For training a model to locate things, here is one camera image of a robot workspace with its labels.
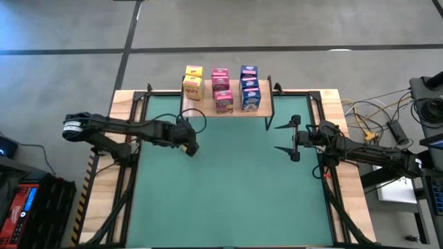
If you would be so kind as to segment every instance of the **yellow cable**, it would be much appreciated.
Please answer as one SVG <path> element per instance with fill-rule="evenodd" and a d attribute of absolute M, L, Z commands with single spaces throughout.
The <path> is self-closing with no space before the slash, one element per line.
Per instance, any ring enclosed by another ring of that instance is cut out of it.
<path fill-rule="evenodd" d="M 352 104 L 352 106 L 353 106 L 352 108 L 354 109 L 354 113 L 356 114 L 356 115 L 354 115 L 355 121 L 359 124 L 360 129 L 365 134 L 365 140 L 367 142 L 369 142 L 372 139 L 375 139 L 377 137 L 377 133 L 372 133 L 372 132 L 368 131 L 367 129 L 363 128 L 363 126 L 361 125 L 361 120 L 360 120 L 360 118 L 358 116 L 359 113 L 357 112 L 357 107 L 354 105 L 354 102 L 352 100 L 349 100 L 349 99 L 342 99 L 342 100 L 348 101 L 349 103 Z"/>
<path fill-rule="evenodd" d="M 411 98 L 411 97 L 409 96 L 409 97 L 407 97 L 407 98 L 405 98 L 405 99 L 403 99 L 403 100 L 401 100 L 401 101 L 398 101 L 398 102 L 395 102 L 395 103 L 389 104 L 389 105 L 387 105 L 386 107 L 380 108 L 380 110 L 374 112 L 373 114 L 369 115 L 368 117 L 366 117 L 366 118 L 364 118 L 364 119 L 362 119 L 362 120 L 360 120 L 360 121 L 357 121 L 357 122 L 351 122 L 351 123 L 348 123 L 348 124 L 349 124 L 349 125 L 359 124 L 359 123 L 361 123 L 361 122 L 363 122 L 363 121 L 366 121 L 366 120 L 370 119 L 372 116 L 374 116 L 375 114 L 379 113 L 380 111 L 383 111 L 384 109 L 387 109 L 388 107 L 391 107 L 391 106 L 393 106 L 393 105 L 396 105 L 396 104 L 398 105 L 399 103 L 401 103 L 401 102 L 403 102 L 403 101 L 406 101 L 406 100 L 408 100 L 408 99 L 410 99 L 410 98 Z"/>
<path fill-rule="evenodd" d="M 354 109 L 354 113 L 358 114 L 357 107 L 354 106 L 354 102 L 352 100 L 350 100 L 350 99 L 342 99 L 342 100 L 345 100 L 345 101 L 348 101 L 349 103 L 351 103 L 353 105 L 352 108 Z M 359 117 L 357 115 L 354 115 L 354 117 L 355 117 L 355 121 L 359 124 L 360 128 L 363 130 L 363 132 L 365 132 L 365 129 L 363 128 L 363 126 L 361 126 L 361 121 L 359 121 Z"/>

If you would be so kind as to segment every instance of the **yellow and black tape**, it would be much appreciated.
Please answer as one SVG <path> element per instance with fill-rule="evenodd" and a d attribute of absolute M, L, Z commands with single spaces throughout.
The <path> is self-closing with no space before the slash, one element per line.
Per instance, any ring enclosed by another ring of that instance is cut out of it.
<path fill-rule="evenodd" d="M 84 183 L 82 192 L 80 194 L 80 201 L 78 203 L 77 214 L 75 216 L 74 229 L 71 236 L 70 246 L 78 245 L 80 240 L 80 234 L 82 232 L 84 217 L 88 207 L 89 197 L 91 196 L 92 185 L 96 175 L 98 165 L 98 155 L 93 153 L 89 154 L 88 166 L 86 168 L 86 175 L 84 177 Z"/>

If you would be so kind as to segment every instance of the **wooden shelf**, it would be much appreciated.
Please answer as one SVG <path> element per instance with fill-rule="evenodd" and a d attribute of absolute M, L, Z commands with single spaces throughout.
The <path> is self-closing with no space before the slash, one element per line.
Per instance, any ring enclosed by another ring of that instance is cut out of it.
<path fill-rule="evenodd" d="M 242 111 L 241 97 L 239 91 L 239 80 L 230 80 L 229 89 L 232 90 L 234 96 L 234 109 L 232 113 L 217 113 L 215 111 L 215 100 L 213 99 L 213 86 L 211 80 L 204 80 L 205 93 L 204 98 L 200 101 L 190 100 L 183 94 L 182 108 L 186 110 L 189 108 L 196 108 L 202 111 L 206 117 L 256 117 L 256 118 L 268 118 L 273 115 L 273 98 L 271 96 L 271 83 L 268 80 L 259 80 L 259 87 L 262 99 L 257 111 Z M 183 117 L 200 117 L 201 114 L 198 111 L 186 111 L 183 113 Z"/>

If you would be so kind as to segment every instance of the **wooden board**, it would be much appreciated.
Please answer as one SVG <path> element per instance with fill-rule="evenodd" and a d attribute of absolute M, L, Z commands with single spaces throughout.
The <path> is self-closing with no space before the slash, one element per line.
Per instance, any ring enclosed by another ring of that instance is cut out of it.
<path fill-rule="evenodd" d="M 204 98 L 200 101 L 190 100 L 183 96 L 182 110 L 196 108 L 202 111 L 206 117 L 271 117 L 271 87 L 268 80 L 259 80 L 260 94 L 262 96 L 257 111 L 242 111 L 242 103 L 240 100 L 239 80 L 230 80 L 229 89 L 233 92 L 234 109 L 232 113 L 217 113 L 215 111 L 215 100 L 213 98 L 213 87 L 210 80 L 205 80 Z M 184 117 L 199 117 L 198 111 L 186 111 Z"/>
<path fill-rule="evenodd" d="M 346 119 L 343 113 L 343 107 L 341 105 L 340 95 L 338 94 L 337 89 L 290 89 L 284 91 L 320 91 L 326 119 L 339 125 L 341 131 L 346 136 L 349 136 Z M 180 91 L 169 90 L 167 92 L 179 93 Z M 122 119 L 127 119 L 129 117 L 133 94 L 133 90 L 116 91 L 111 108 L 111 117 Z M 316 119 L 316 123 L 318 123 L 319 116 L 318 113 L 315 111 L 314 117 Z M 115 135 L 114 137 L 113 135 L 112 138 L 117 141 L 121 141 L 123 139 L 123 136 Z M 98 163 L 98 168 L 103 168 L 108 164 L 109 159 L 101 158 Z M 346 212 L 367 238 L 371 239 L 372 241 L 376 241 L 368 211 L 368 206 L 366 204 L 365 194 L 361 186 L 358 169 L 355 166 L 347 163 L 340 163 L 340 165 L 336 169 Z M 100 175 L 98 175 L 94 181 L 91 198 L 89 200 L 89 205 L 87 208 L 86 219 L 84 222 L 82 233 L 80 235 L 80 243 L 90 239 L 96 232 L 96 230 L 101 226 L 103 221 L 105 221 L 107 215 L 110 213 L 118 175 L 113 171 L 118 172 L 117 169 L 112 169 L 110 172 L 103 172 L 105 174 L 100 173 Z M 336 228 L 338 241 L 343 241 L 340 218 L 338 217 L 336 212 L 333 212 L 332 215 L 334 218 L 334 226 Z"/>

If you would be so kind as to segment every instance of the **wooden table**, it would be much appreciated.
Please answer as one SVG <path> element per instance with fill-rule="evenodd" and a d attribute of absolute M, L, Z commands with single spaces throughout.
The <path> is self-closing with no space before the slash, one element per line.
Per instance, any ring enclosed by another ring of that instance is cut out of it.
<path fill-rule="evenodd" d="M 340 95 L 338 94 L 337 89 L 291 89 L 285 91 L 320 91 L 326 120 L 339 125 L 341 131 L 346 136 L 349 136 Z M 167 92 L 177 93 L 179 91 L 171 90 Z M 128 119 L 133 102 L 133 95 L 134 91 L 116 91 L 109 116 L 112 118 Z M 316 123 L 318 123 L 318 113 L 315 113 L 315 119 Z M 125 140 L 123 135 L 109 134 L 109 137 L 114 139 L 116 142 L 124 142 Z M 110 165 L 112 162 L 113 161 L 110 156 L 101 156 L 98 158 L 97 155 L 91 152 L 87 167 L 87 174 L 84 179 L 82 196 L 80 198 L 78 213 L 73 229 L 73 235 L 71 237 L 72 246 L 74 246 L 76 243 L 88 241 L 96 233 L 97 229 L 103 224 L 108 214 L 111 212 L 119 166 L 112 166 L 109 169 L 101 172 L 96 177 L 93 177 L 91 174 L 92 171 L 95 172 L 95 168 L 97 170 L 102 169 L 103 167 Z M 361 186 L 358 169 L 353 165 L 341 163 L 336 170 L 346 212 L 355 222 L 357 227 L 364 233 L 364 235 L 372 241 L 375 241 L 374 230 L 368 211 L 368 206 L 366 204 L 365 194 Z M 343 234 L 341 233 L 341 220 L 334 210 L 332 215 L 334 217 L 337 240 L 342 242 L 344 240 Z M 118 240 L 117 234 L 120 234 L 122 216 L 123 210 L 120 212 L 116 222 L 114 241 Z"/>

